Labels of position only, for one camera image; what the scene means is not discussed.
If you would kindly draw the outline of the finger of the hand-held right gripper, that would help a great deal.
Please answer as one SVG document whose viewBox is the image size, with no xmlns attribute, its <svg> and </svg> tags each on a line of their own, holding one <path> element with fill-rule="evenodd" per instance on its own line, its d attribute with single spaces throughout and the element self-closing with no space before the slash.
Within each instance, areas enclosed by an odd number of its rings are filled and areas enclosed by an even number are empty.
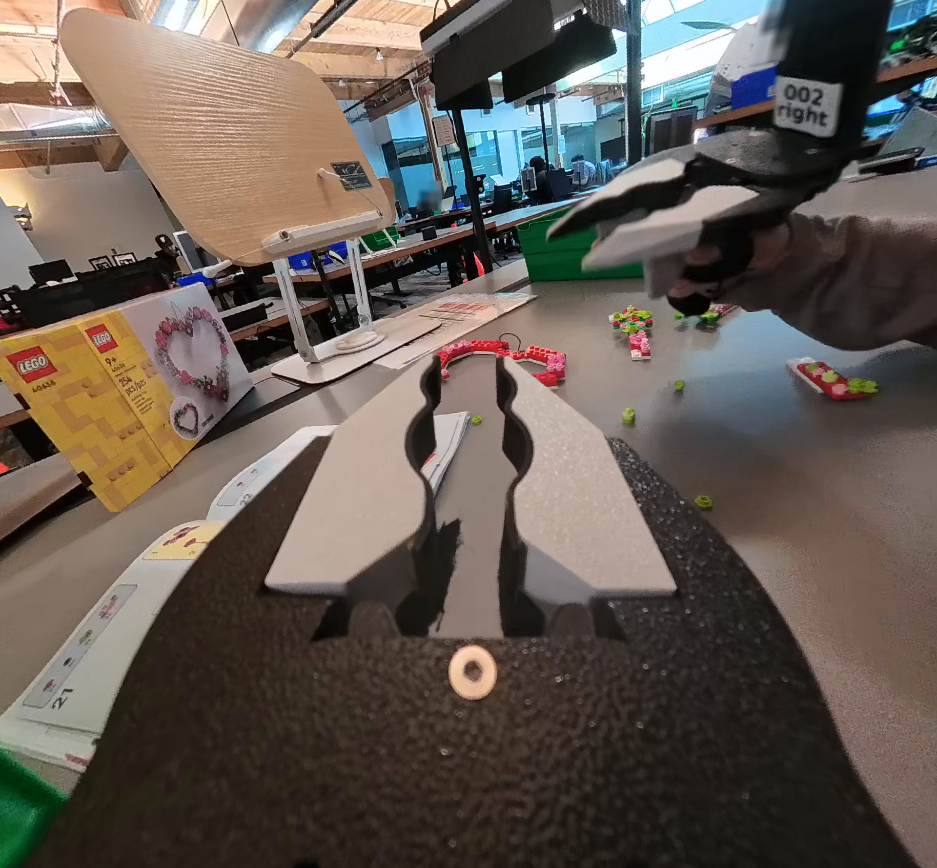
<svg viewBox="0 0 937 868">
<path fill-rule="evenodd" d="M 549 240 L 594 232 L 603 240 L 621 225 L 681 204 L 689 194 L 693 158 L 652 158 L 622 171 L 609 184 L 587 196 L 547 231 Z"/>
<path fill-rule="evenodd" d="M 697 245 L 707 220 L 722 218 L 733 207 L 747 205 L 757 197 L 754 190 L 743 186 L 701 188 L 684 203 L 618 224 L 583 258 L 583 271 L 603 271 L 685 253 Z"/>
</svg>

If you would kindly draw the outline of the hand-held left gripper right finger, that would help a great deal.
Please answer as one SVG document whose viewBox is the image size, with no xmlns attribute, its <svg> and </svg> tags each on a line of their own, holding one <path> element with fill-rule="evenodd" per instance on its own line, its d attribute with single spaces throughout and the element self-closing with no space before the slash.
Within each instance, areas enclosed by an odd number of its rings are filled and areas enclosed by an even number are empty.
<svg viewBox="0 0 937 868">
<path fill-rule="evenodd" d="M 670 597 L 676 583 L 603 431 L 508 357 L 502 449 L 517 475 L 506 528 L 532 600 Z"/>
</svg>

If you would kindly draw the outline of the pink green lego flower cluster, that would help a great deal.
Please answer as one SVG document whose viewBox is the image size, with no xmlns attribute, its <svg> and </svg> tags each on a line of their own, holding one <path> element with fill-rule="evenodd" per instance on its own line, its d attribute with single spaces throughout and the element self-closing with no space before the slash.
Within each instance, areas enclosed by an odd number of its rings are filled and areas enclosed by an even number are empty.
<svg viewBox="0 0 937 868">
<path fill-rule="evenodd" d="M 649 310 L 627 305 L 624 310 L 614 311 L 607 317 L 615 336 L 627 348 L 633 361 L 648 361 L 651 358 L 651 335 L 653 316 Z"/>
</svg>

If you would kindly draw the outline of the red pink lego heart assembly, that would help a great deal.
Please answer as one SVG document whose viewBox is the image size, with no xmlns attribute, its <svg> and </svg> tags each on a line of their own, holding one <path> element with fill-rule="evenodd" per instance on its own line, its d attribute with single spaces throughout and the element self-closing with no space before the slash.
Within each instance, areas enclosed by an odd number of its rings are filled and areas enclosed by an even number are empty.
<svg viewBox="0 0 937 868">
<path fill-rule="evenodd" d="M 508 358 L 530 368 L 533 378 L 548 389 L 555 390 L 566 379 L 567 356 L 562 351 L 553 351 L 532 345 L 513 350 L 506 339 L 461 339 L 436 351 L 441 378 L 446 381 L 451 364 L 470 356 L 492 356 Z"/>
</svg>

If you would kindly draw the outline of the person's right forearm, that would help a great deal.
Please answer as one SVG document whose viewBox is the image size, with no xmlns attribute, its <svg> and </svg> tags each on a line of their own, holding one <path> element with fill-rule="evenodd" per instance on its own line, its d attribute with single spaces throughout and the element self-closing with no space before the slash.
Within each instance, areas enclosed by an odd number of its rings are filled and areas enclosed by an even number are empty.
<svg viewBox="0 0 937 868">
<path fill-rule="evenodd" d="M 936 348 L 934 218 L 793 214 L 786 222 L 784 259 L 743 289 L 739 307 L 770 311 L 834 349 Z"/>
</svg>

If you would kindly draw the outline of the red lego plate with green pieces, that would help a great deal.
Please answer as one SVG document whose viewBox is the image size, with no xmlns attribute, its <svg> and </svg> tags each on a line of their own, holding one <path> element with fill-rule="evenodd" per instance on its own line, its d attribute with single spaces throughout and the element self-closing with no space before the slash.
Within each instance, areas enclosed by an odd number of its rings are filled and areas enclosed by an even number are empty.
<svg viewBox="0 0 937 868">
<path fill-rule="evenodd" d="M 815 393 L 833 401 L 855 401 L 878 394 L 878 383 L 848 378 L 822 361 L 812 357 L 790 359 L 786 362 L 789 371 Z"/>
</svg>

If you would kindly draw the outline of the yellow lego box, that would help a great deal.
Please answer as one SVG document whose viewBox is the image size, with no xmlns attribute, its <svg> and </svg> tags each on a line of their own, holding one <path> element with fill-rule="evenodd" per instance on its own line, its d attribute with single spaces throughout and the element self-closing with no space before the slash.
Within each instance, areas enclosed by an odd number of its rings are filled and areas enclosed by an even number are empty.
<svg viewBox="0 0 937 868">
<path fill-rule="evenodd" d="M 126 508 L 253 388 L 198 283 L 2 340 L 2 379 L 111 512 Z"/>
</svg>

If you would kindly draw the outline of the person's right hand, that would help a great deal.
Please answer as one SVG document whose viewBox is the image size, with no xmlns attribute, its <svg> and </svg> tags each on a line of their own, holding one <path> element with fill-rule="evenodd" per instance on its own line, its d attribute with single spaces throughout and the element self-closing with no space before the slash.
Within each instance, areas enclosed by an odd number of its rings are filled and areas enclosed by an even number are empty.
<svg viewBox="0 0 937 868">
<path fill-rule="evenodd" d="M 700 317 L 714 304 L 740 305 L 743 289 L 766 278 L 784 259 L 790 226 L 733 229 L 704 238 L 684 259 L 667 290 L 669 305 L 684 316 Z"/>
</svg>

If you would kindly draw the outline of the green plastic bin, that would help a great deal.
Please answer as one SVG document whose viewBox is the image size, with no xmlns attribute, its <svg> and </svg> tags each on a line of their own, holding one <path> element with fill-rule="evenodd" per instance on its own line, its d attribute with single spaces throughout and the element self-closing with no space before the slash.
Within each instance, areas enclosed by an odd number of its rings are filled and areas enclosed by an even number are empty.
<svg viewBox="0 0 937 868">
<path fill-rule="evenodd" d="M 566 207 L 551 214 L 539 215 L 515 227 L 530 281 L 643 278 L 641 263 L 584 271 L 582 260 L 596 240 L 594 228 L 580 229 L 564 237 L 548 236 L 551 226 L 569 210 Z"/>
<path fill-rule="evenodd" d="M 1 866 L 19 867 L 45 839 L 67 794 L 1 752 Z"/>
</svg>

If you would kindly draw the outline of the black light stand pole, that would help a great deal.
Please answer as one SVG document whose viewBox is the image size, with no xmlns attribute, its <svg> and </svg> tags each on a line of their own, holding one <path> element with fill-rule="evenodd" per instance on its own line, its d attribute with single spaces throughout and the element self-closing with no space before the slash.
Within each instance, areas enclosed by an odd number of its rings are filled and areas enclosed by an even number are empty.
<svg viewBox="0 0 937 868">
<path fill-rule="evenodd" d="M 472 225 L 476 240 L 476 250 L 478 263 L 483 267 L 485 274 L 492 271 L 491 254 L 488 247 L 488 237 L 483 218 L 483 211 L 475 181 L 474 170 L 471 162 L 467 134 L 463 122 L 462 112 L 458 109 L 451 111 L 452 124 L 458 144 L 460 158 L 465 173 L 466 194 L 472 217 Z"/>
</svg>

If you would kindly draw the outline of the flat paper sheet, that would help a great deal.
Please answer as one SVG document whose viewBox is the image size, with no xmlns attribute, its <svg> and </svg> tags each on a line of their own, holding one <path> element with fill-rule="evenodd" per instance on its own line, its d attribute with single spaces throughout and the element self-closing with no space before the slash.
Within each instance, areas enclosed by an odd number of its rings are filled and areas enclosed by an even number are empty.
<svg viewBox="0 0 937 868">
<path fill-rule="evenodd" d="M 468 339 L 477 329 L 518 310 L 536 297 L 531 292 L 521 291 L 441 296 L 418 309 L 420 318 L 438 322 L 439 326 L 382 356 L 376 365 L 386 370 L 403 370 L 428 353 Z"/>
</svg>

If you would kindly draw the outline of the long wooden desk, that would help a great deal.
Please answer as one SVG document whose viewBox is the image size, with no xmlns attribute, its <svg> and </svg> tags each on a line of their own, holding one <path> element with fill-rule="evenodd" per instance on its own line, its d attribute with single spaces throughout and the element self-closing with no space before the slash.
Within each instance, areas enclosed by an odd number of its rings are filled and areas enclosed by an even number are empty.
<svg viewBox="0 0 937 868">
<path fill-rule="evenodd" d="M 558 204 L 519 208 L 504 215 L 487 218 L 484 221 L 487 237 L 491 240 L 535 219 L 548 216 L 556 219 L 556 215 L 578 202 L 577 198 L 573 198 Z M 428 266 L 449 265 L 451 262 L 454 262 L 456 269 L 464 271 L 463 256 L 466 244 L 463 241 L 468 240 L 468 245 L 471 246 L 474 237 L 474 229 L 468 225 L 441 229 L 433 239 L 413 237 L 403 240 L 395 248 L 387 248 L 365 256 L 362 265 L 367 286 L 369 289 L 378 288 L 421 272 Z M 324 289 L 325 286 L 330 286 L 334 292 L 345 291 L 350 285 L 350 268 L 347 265 L 330 265 L 323 271 L 324 276 L 316 269 L 295 272 L 289 270 L 287 281 L 295 287 L 312 285 Z"/>
</svg>

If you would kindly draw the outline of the black and white overhead light box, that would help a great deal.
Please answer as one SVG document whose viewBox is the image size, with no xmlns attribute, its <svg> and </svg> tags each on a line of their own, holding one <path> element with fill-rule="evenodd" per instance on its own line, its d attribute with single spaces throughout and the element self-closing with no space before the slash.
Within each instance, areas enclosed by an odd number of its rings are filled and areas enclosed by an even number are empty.
<svg viewBox="0 0 937 868">
<path fill-rule="evenodd" d="M 490 110 L 490 80 L 519 101 L 615 54 L 621 0 L 459 0 L 420 32 L 442 112 Z"/>
</svg>

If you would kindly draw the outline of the blue storage bin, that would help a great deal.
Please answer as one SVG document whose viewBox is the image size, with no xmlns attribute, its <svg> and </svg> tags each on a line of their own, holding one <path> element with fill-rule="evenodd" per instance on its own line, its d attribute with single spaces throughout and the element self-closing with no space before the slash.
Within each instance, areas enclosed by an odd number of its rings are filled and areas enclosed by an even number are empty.
<svg viewBox="0 0 937 868">
<path fill-rule="evenodd" d="M 346 241 L 331 244 L 325 249 L 305 251 L 287 258 L 290 270 L 296 273 L 319 272 L 322 268 L 326 273 L 337 271 L 347 265 Z"/>
</svg>

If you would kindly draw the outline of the wooden book stand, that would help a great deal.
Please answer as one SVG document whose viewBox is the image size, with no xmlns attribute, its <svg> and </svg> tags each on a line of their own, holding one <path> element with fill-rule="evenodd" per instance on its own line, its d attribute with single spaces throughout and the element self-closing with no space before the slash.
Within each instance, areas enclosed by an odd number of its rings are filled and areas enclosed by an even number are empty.
<svg viewBox="0 0 937 868">
<path fill-rule="evenodd" d="M 195 243 L 222 262 L 272 264 L 299 359 L 332 382 L 402 347 L 372 321 L 360 240 L 392 205 L 330 89 L 307 67 L 87 7 L 59 28 L 66 58 Z M 288 257 L 345 242 L 358 327 L 312 346 Z"/>
</svg>

